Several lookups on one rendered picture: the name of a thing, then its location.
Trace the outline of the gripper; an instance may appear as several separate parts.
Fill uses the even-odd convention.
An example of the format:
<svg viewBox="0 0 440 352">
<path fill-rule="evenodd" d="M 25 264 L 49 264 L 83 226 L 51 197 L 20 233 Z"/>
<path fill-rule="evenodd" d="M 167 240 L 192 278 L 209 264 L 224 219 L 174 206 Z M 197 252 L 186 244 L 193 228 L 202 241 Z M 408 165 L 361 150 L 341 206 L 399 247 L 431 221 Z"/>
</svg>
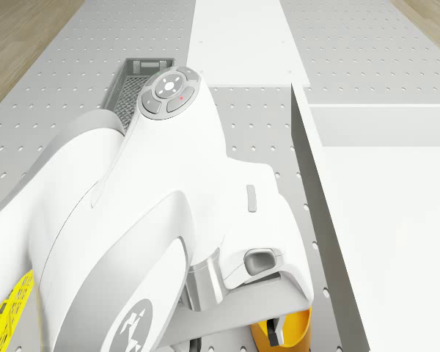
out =
<svg viewBox="0 0 440 352">
<path fill-rule="evenodd" d="M 267 336 L 271 347 L 284 344 L 283 327 L 286 316 L 281 315 L 277 318 L 271 318 L 266 321 Z"/>
</svg>

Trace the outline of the yellow bowl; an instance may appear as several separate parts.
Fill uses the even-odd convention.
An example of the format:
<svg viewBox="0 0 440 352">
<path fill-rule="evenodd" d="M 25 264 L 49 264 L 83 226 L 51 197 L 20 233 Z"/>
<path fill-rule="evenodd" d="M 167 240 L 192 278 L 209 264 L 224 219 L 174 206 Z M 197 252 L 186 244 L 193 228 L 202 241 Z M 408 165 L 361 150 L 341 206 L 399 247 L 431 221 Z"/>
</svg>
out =
<svg viewBox="0 0 440 352">
<path fill-rule="evenodd" d="M 283 327 L 284 345 L 271 347 L 266 321 L 250 326 L 254 343 L 259 352 L 310 352 L 312 339 L 312 308 L 303 312 L 294 312 L 286 316 Z"/>
</svg>

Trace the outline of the white cabinet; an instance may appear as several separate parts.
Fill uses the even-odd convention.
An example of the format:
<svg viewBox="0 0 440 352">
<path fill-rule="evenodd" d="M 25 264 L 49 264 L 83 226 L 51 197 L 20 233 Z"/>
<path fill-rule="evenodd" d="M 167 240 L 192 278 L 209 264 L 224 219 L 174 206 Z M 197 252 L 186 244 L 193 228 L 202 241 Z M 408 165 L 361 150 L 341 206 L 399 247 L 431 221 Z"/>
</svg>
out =
<svg viewBox="0 0 440 352">
<path fill-rule="evenodd" d="M 440 352 L 440 147 L 325 147 L 297 85 L 291 109 L 343 349 Z"/>
</svg>

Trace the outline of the yellow basket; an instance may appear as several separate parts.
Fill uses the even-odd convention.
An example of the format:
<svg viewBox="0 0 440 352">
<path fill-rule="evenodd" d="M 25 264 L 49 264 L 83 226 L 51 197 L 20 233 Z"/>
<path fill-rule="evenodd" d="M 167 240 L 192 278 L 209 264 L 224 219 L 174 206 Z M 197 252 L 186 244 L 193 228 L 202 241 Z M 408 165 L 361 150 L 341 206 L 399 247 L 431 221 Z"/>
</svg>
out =
<svg viewBox="0 0 440 352">
<path fill-rule="evenodd" d="M 0 352 L 7 352 L 33 286 L 33 271 L 28 271 L 0 303 Z"/>
</svg>

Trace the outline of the white board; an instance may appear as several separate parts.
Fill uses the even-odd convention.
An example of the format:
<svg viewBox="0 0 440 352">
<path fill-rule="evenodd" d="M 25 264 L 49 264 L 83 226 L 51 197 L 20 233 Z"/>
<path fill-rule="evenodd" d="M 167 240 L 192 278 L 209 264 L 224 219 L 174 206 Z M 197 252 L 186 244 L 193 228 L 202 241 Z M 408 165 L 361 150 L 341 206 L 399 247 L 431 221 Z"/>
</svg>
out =
<svg viewBox="0 0 440 352">
<path fill-rule="evenodd" d="M 187 65 L 211 87 L 309 86 L 279 0 L 196 0 Z"/>
</svg>

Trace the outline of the dark grey basket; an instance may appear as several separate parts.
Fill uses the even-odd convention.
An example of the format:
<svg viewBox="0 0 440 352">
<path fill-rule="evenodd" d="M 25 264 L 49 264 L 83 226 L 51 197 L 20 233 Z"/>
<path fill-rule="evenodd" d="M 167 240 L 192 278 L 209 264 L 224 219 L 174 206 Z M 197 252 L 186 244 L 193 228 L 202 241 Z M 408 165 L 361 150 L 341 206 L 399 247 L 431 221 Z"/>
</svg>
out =
<svg viewBox="0 0 440 352">
<path fill-rule="evenodd" d="M 101 108 L 114 112 L 127 130 L 145 82 L 158 71 L 173 66 L 174 62 L 173 58 L 127 58 L 115 75 Z"/>
</svg>

